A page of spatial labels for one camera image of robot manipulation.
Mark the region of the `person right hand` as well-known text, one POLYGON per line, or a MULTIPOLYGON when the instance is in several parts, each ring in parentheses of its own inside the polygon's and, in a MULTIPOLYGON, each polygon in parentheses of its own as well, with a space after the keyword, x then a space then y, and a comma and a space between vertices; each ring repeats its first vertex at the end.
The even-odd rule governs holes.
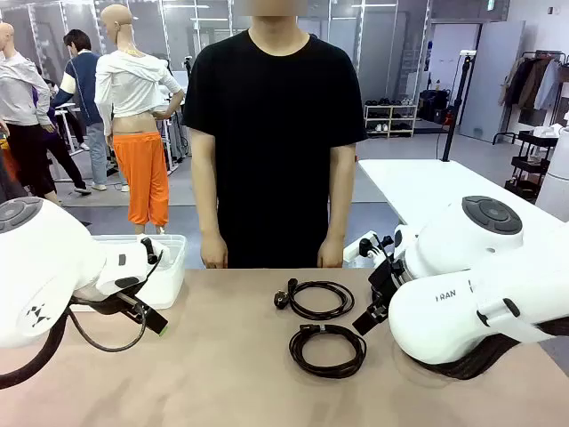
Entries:
POLYGON ((219 233, 202 235, 201 259, 207 269, 228 267, 228 247, 219 233))

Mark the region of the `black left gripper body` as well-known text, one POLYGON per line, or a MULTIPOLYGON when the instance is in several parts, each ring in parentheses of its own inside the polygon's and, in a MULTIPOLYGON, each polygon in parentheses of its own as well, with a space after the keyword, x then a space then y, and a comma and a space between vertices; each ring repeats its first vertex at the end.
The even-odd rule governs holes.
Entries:
POLYGON ((146 315, 145 303, 140 300, 132 291, 121 291, 112 294, 106 299, 96 302, 89 301, 78 296, 73 297, 75 305, 88 306, 103 315, 113 315, 119 312, 134 317, 144 317, 146 315))

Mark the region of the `person left hand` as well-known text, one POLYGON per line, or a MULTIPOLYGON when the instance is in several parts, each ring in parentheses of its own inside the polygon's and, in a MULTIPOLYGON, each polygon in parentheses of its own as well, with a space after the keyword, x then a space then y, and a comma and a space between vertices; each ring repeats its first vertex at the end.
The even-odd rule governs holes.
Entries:
POLYGON ((317 267, 322 269, 341 268, 343 265, 342 235, 327 235, 317 254, 317 267))

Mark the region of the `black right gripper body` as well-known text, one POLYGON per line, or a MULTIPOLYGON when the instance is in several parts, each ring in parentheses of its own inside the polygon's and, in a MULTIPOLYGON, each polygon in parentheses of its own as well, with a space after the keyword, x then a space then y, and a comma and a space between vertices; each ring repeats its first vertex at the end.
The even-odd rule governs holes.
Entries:
POLYGON ((372 301, 388 308, 389 303, 403 284, 404 266, 401 261, 385 259, 368 278, 371 285, 372 301))

